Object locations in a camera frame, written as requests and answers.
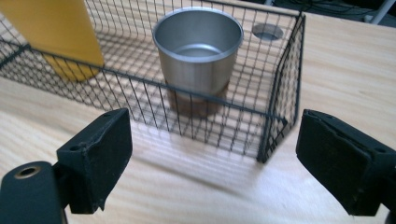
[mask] light wood surface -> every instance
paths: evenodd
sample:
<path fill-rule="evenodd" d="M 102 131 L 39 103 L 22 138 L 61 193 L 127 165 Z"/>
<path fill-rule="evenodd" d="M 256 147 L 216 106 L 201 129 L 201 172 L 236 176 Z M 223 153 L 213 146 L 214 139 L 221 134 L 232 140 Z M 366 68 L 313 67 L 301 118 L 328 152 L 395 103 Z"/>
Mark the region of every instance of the light wood surface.
<path fill-rule="evenodd" d="M 396 148 L 396 30 L 307 15 L 300 111 L 316 109 Z M 55 151 L 102 111 L 0 78 L 0 176 Z M 258 164 L 132 124 L 134 154 L 105 212 L 70 223 L 384 223 L 351 217 L 300 164 L 299 125 Z"/>

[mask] silver cup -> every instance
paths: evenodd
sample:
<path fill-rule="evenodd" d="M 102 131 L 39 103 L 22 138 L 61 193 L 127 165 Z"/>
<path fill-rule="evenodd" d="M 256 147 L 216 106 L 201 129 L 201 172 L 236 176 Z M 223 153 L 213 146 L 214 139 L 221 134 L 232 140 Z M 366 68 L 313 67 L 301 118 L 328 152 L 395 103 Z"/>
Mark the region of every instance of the silver cup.
<path fill-rule="evenodd" d="M 230 80 L 243 29 L 235 18 L 220 10 L 188 7 L 158 21 L 153 39 L 168 84 L 218 95 Z"/>

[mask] yellow object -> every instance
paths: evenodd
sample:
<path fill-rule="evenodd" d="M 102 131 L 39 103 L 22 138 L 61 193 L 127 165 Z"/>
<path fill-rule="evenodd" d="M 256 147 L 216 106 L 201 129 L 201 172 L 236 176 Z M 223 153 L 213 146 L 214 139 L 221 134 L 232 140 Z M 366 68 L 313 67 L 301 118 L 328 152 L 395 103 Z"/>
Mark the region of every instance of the yellow object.
<path fill-rule="evenodd" d="M 83 0 L 0 0 L 0 12 L 35 49 L 103 66 Z M 99 70 L 44 56 L 55 72 L 69 80 L 86 80 Z"/>

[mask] wooden table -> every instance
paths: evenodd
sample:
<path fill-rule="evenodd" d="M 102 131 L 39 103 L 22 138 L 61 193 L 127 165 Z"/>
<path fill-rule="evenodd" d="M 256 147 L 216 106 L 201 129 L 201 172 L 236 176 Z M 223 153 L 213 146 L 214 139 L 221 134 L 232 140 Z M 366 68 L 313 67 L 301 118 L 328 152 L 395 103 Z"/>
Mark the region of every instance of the wooden table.
<path fill-rule="evenodd" d="M 396 30 L 307 15 L 301 111 L 332 114 L 396 148 Z M 0 78 L 0 176 L 55 150 L 102 111 Z M 383 223 L 351 217 L 300 164 L 299 124 L 272 159 L 133 123 L 134 155 L 106 211 L 70 223 Z"/>

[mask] black wire mesh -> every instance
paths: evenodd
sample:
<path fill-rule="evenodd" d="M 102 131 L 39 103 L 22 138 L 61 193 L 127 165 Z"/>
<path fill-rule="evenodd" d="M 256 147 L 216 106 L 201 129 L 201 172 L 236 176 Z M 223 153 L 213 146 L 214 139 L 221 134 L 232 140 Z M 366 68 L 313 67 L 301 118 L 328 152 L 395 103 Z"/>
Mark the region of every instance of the black wire mesh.
<path fill-rule="evenodd" d="M 105 66 L 77 62 L 30 48 L 0 16 L 0 76 L 104 110 L 128 107 L 131 119 L 232 152 L 266 161 L 294 125 L 298 114 L 304 17 L 216 2 L 173 0 L 87 0 Z M 164 82 L 151 30 L 165 13 L 180 7 L 213 7 L 234 16 L 244 28 L 233 75 L 224 98 L 184 91 Z M 260 24 L 282 30 L 279 39 L 252 33 Z M 78 64 L 98 75 L 73 82 L 47 63 Z M 176 93 L 190 96 L 186 103 Z M 193 99 L 201 111 L 193 114 Z"/>

